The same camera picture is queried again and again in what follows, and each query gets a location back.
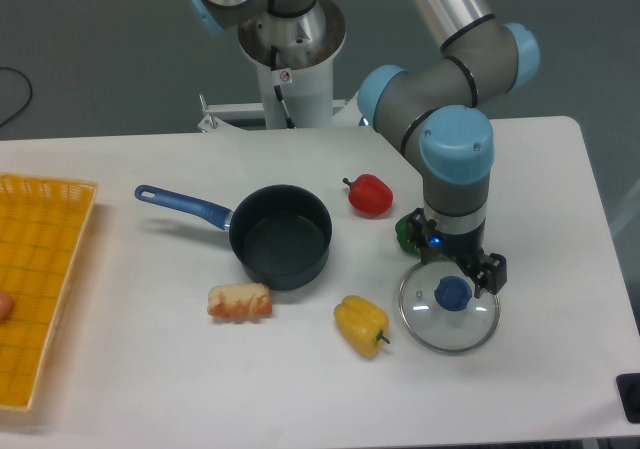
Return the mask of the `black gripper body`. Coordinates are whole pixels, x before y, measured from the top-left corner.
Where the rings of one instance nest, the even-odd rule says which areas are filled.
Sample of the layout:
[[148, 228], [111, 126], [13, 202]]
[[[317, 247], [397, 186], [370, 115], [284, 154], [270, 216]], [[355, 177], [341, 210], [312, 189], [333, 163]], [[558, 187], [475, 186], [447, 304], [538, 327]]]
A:
[[484, 252], [482, 242], [486, 208], [480, 207], [466, 215], [451, 216], [427, 207], [424, 215], [431, 229], [431, 259], [428, 263], [422, 263], [421, 259], [420, 262], [427, 265], [438, 257], [443, 257], [454, 262], [465, 275], [472, 275], [477, 255]]

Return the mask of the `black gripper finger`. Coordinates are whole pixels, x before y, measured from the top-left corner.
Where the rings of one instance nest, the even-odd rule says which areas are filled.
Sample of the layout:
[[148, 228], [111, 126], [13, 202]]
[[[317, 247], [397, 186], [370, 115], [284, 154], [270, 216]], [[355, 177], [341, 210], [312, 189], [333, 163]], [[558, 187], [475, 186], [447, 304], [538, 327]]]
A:
[[406, 222], [405, 234], [407, 242], [419, 252], [421, 262], [428, 263], [431, 259], [429, 243], [431, 229], [423, 209], [416, 208], [409, 215]]
[[507, 260], [498, 253], [480, 252], [472, 266], [474, 297], [485, 293], [497, 295], [507, 282]]

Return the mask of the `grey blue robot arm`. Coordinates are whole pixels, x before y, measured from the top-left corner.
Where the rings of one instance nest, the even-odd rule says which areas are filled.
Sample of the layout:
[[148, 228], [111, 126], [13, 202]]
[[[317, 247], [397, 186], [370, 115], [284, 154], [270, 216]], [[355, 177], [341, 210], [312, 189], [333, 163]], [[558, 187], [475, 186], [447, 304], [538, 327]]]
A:
[[[190, 0], [213, 33], [235, 29], [258, 74], [268, 128], [327, 126], [333, 59], [346, 34], [331, 0]], [[412, 74], [372, 71], [356, 98], [360, 114], [422, 176], [423, 203], [407, 224], [423, 261], [444, 256], [477, 293], [497, 293], [507, 266], [483, 250], [493, 129], [479, 105], [528, 82], [540, 64], [534, 35], [501, 24], [485, 0], [414, 0], [441, 60]]]

